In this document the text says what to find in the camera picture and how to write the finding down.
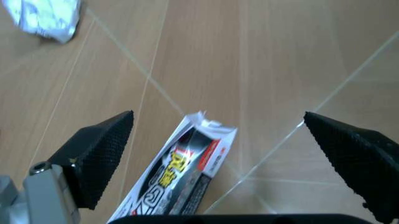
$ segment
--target foil wrapper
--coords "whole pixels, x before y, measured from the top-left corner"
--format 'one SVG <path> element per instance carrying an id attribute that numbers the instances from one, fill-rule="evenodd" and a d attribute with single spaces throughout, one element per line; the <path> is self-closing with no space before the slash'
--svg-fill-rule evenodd
<path id="1" fill-rule="evenodd" d="M 79 22 L 80 0 L 2 0 L 22 31 L 68 42 Z"/>

